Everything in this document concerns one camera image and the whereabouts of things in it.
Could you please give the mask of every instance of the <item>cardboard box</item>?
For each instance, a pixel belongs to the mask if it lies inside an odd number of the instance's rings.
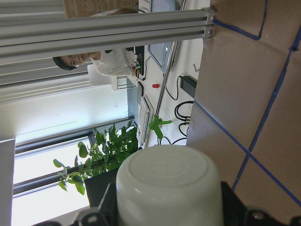
[[[139,0],[63,0],[66,18],[92,16],[115,8],[133,8]]]

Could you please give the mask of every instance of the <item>keyboard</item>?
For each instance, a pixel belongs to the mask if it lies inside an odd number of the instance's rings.
[[[137,126],[137,139],[140,147],[147,145],[150,129],[149,123],[152,120],[154,109],[147,96],[141,97],[140,113]]]

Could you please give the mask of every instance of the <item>person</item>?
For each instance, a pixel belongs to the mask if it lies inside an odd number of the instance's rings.
[[[53,61],[64,70],[73,70],[91,59],[97,71],[102,75],[136,76],[139,69],[137,55],[125,48],[91,53],[57,56]]]

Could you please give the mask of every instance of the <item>red object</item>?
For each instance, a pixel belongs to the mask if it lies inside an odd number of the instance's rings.
[[[152,87],[153,87],[153,88],[159,88],[160,85],[159,85],[159,84],[153,84]]]

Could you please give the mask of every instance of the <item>black hair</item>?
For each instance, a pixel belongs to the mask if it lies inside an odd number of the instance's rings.
[[[52,59],[57,66],[59,66],[60,68],[62,68],[64,70],[70,71],[70,70],[73,70],[76,68],[74,66],[67,65],[60,56],[53,57]]]

